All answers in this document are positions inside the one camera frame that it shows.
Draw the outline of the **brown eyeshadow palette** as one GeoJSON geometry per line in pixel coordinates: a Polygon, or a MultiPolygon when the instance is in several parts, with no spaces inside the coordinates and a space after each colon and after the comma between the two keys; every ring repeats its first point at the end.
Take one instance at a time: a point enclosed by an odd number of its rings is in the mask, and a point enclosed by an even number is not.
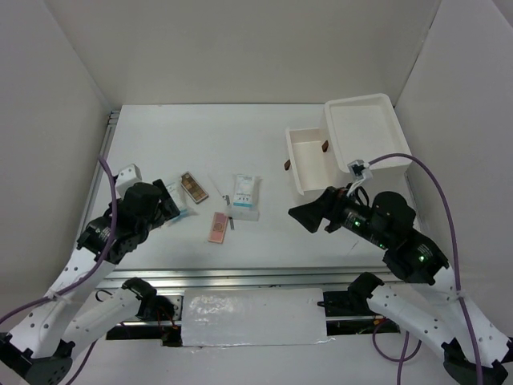
{"type": "Polygon", "coordinates": [[[208,199],[208,193],[190,172],[181,175],[180,184],[195,204],[208,199]]]}

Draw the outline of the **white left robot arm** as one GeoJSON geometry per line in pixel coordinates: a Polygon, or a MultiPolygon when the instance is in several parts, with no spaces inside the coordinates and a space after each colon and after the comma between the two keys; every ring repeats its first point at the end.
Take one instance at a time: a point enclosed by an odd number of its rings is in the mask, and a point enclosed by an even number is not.
{"type": "Polygon", "coordinates": [[[74,359],[117,323],[172,320],[170,300],[142,278],[130,278],[95,308],[80,310],[97,285],[149,233],[180,211],[163,181],[135,182],[87,224],[45,300],[1,335],[1,361],[29,384],[58,384],[74,359]]]}

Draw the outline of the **pink blush palette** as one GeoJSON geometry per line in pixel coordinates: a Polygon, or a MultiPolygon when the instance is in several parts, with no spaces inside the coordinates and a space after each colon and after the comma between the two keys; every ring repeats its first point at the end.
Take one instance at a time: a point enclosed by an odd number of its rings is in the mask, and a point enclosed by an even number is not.
{"type": "Polygon", "coordinates": [[[228,216],[222,212],[215,212],[208,235],[208,242],[222,244],[224,242],[227,226],[228,216]]]}

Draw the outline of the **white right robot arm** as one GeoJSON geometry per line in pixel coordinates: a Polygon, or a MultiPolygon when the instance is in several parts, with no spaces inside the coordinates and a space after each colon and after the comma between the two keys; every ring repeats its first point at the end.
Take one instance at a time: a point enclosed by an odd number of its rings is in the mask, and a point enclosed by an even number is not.
{"type": "Polygon", "coordinates": [[[435,309],[430,315],[365,272],[345,293],[329,292],[319,306],[327,311],[373,312],[413,334],[442,359],[459,384],[502,384],[512,360],[512,340],[496,329],[484,313],[456,287],[455,272],[440,248],[414,228],[415,211],[398,193],[380,192],[371,205],[328,187],[315,201],[289,210],[311,233],[323,220],[325,231],[340,228],[383,250],[390,272],[421,294],[435,309]]]}

